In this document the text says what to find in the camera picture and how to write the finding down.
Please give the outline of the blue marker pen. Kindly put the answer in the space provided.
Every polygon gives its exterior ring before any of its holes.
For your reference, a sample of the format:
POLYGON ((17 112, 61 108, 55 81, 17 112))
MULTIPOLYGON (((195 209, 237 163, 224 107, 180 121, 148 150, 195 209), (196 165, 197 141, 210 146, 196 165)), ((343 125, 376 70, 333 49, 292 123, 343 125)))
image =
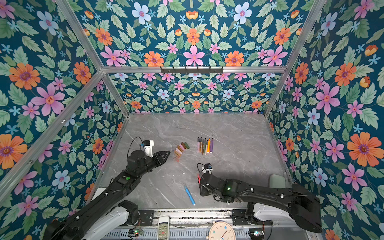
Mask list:
POLYGON ((189 199, 190 199, 192 205, 195 206, 195 205, 196 205, 196 202, 195 202, 195 200, 194 200, 194 198, 193 198, 193 196, 192 196, 190 190, 188 189, 188 187, 187 187, 186 185, 184 185, 184 189, 185 189, 185 191, 186 191, 186 193, 187 193, 187 195, 188 195, 188 197, 189 197, 189 199))

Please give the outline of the brown pen tan cap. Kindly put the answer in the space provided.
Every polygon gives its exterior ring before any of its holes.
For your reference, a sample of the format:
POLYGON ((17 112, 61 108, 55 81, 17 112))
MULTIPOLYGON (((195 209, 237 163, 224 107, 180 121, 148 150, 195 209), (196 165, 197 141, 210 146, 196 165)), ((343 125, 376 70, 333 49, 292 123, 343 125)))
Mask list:
POLYGON ((202 155, 204 155, 204 140, 205 139, 202 139, 202 155))

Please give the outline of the beige marker pen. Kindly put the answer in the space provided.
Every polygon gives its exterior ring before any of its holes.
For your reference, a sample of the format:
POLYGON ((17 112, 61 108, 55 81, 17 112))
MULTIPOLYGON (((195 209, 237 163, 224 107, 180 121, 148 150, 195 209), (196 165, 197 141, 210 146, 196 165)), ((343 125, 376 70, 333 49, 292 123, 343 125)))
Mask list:
POLYGON ((207 151, 206 151, 205 155, 207 155, 208 152, 209 152, 209 141, 207 140, 207 151))

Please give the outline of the purple marker pen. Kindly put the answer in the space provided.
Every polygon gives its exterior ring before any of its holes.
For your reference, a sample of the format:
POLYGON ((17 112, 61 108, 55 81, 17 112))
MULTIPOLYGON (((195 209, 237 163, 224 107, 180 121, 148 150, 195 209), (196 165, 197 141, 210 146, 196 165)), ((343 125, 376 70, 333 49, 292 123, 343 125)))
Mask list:
POLYGON ((210 154, 213 153, 213 144, 214 144, 214 139, 211 138, 211 139, 210 139, 210 154))

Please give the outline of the orange highlighter pen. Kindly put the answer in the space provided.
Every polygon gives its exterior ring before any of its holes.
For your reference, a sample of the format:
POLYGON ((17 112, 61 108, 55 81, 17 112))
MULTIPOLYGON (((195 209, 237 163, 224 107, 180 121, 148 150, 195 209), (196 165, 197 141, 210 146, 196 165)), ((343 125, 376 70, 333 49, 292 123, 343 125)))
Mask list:
POLYGON ((208 139, 207 141, 207 154, 211 152, 211 139, 208 139))

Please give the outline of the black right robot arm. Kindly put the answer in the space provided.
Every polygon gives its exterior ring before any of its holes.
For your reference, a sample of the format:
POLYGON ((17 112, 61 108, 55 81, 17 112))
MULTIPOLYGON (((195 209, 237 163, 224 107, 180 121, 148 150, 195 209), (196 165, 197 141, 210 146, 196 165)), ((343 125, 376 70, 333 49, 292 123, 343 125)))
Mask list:
POLYGON ((283 210, 298 227, 313 233, 322 232, 320 199, 301 185, 291 188, 268 188, 236 179, 220 179, 209 172, 198 177, 202 197, 212 195, 218 202, 262 204, 283 210))

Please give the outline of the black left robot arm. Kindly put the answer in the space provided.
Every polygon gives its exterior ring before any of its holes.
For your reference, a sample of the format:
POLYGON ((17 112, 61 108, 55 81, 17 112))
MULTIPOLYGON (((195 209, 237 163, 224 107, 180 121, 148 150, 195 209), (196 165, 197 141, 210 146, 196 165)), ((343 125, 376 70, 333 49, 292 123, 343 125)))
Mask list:
POLYGON ((164 165, 171 152, 159 151, 147 156, 145 151, 133 151, 127 157, 126 168, 97 197, 79 212, 60 222, 52 221, 46 228, 45 240, 100 240, 116 227, 135 224, 138 206, 125 198, 141 182, 144 174, 164 165))

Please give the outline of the round pink clock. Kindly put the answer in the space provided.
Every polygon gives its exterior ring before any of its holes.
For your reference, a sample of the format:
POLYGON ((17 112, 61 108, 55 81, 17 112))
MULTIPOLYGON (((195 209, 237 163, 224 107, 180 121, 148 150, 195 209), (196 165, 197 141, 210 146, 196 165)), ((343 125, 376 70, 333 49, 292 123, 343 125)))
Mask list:
POLYGON ((226 222, 215 222, 209 230, 207 240, 236 240, 233 227, 226 222))

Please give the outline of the right small circuit board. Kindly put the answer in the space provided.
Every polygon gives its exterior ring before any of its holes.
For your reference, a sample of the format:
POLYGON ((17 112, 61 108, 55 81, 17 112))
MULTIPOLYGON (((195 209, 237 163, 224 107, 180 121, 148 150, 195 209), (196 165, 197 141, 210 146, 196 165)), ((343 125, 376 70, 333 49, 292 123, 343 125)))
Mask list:
POLYGON ((249 229, 249 236, 251 240, 264 240, 265 232, 263 230, 249 229))

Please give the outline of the small circuit board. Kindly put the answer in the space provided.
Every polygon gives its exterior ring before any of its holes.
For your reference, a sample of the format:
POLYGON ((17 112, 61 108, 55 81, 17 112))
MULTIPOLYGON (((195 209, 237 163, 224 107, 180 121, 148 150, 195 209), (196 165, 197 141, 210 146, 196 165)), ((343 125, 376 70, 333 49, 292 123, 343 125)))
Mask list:
POLYGON ((140 237, 144 234, 144 232, 142 230, 129 230, 128 231, 128 234, 129 234, 129 237, 140 237))
POLYGON ((251 240, 264 240, 265 232, 263 230, 249 229, 249 236, 251 240))

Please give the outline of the pale green adapter box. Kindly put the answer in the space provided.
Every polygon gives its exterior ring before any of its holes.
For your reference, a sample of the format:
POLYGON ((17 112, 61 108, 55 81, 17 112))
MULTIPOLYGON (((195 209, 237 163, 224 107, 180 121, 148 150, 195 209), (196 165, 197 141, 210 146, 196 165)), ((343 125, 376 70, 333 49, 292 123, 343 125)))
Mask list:
POLYGON ((286 187, 285 177, 272 174, 269 177, 269 188, 284 189, 286 187))

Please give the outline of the white remote control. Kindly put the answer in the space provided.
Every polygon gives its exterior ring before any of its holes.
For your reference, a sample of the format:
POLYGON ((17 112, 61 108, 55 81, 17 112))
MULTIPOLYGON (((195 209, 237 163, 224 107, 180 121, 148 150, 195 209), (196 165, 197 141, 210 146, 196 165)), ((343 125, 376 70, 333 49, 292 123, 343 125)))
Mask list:
POLYGON ((158 219, 157 240, 170 239, 170 217, 163 216, 158 219))

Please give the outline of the white power adapter box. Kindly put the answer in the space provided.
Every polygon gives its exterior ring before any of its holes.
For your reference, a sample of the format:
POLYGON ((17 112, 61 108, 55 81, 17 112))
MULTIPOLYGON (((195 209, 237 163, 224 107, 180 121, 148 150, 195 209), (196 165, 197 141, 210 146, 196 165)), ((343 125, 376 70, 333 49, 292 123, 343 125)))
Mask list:
POLYGON ((93 195, 91 201, 93 201, 96 197, 98 197, 99 195, 101 195, 105 190, 106 190, 106 188, 98 188, 98 189, 94 192, 94 195, 93 195))

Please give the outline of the left small circuit board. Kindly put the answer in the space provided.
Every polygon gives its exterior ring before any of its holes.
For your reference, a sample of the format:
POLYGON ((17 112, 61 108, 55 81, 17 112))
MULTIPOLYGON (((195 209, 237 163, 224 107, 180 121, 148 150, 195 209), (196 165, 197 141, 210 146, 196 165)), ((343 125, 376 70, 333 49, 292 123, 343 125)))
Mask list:
POLYGON ((144 232, 142 230, 129 230, 128 231, 128 234, 129 234, 129 237, 140 237, 144 234, 144 232))

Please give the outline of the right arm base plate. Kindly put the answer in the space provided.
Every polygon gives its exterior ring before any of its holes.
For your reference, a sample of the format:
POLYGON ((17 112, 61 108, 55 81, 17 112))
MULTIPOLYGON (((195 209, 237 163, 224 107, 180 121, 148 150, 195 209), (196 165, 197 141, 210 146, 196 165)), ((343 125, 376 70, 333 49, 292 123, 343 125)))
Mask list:
POLYGON ((249 213, 246 209, 232 210, 231 218, 234 226, 272 226, 273 221, 262 221, 257 219, 254 214, 249 213))

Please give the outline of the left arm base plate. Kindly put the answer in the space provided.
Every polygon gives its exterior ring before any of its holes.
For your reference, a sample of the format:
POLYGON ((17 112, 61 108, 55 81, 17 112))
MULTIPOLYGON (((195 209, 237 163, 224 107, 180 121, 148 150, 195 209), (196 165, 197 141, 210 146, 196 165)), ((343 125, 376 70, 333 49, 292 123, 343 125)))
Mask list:
POLYGON ((139 210, 139 223, 141 227, 150 227, 154 221, 154 210, 139 210))

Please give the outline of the black hook rail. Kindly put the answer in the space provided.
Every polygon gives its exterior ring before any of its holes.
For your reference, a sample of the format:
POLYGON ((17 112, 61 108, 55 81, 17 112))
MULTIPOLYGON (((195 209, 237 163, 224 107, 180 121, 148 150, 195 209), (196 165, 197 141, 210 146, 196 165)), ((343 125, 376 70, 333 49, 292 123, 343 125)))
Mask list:
POLYGON ((221 74, 223 67, 160 67, 162 74, 221 74))

